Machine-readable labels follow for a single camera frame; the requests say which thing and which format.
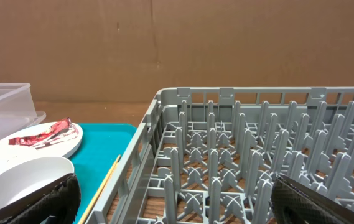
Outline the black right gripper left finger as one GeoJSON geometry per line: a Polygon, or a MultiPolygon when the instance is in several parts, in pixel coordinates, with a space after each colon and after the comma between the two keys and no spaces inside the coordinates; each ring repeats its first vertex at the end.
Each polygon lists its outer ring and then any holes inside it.
{"type": "Polygon", "coordinates": [[[77,176],[66,174],[0,209],[0,224],[72,224],[81,202],[77,176]]]}

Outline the grey-green bowl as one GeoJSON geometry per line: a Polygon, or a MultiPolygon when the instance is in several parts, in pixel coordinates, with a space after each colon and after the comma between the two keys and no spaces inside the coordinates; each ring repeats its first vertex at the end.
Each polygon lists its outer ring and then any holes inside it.
{"type": "Polygon", "coordinates": [[[40,157],[8,169],[0,174],[0,209],[74,170],[65,157],[40,157]]]}

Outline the red snack wrapper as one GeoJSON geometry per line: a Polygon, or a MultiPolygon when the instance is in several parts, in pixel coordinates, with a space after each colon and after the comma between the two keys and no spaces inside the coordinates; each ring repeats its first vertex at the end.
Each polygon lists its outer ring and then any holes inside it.
{"type": "Polygon", "coordinates": [[[79,130],[72,123],[71,119],[64,118],[51,125],[48,130],[40,134],[9,139],[8,145],[41,148],[75,139],[78,135],[79,130]]]}

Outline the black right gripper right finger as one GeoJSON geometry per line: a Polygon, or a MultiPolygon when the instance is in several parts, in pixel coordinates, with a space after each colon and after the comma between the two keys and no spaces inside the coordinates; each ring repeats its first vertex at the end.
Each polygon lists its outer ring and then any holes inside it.
{"type": "Polygon", "coordinates": [[[274,179],[270,205],[278,223],[354,224],[354,211],[285,175],[274,179]]]}

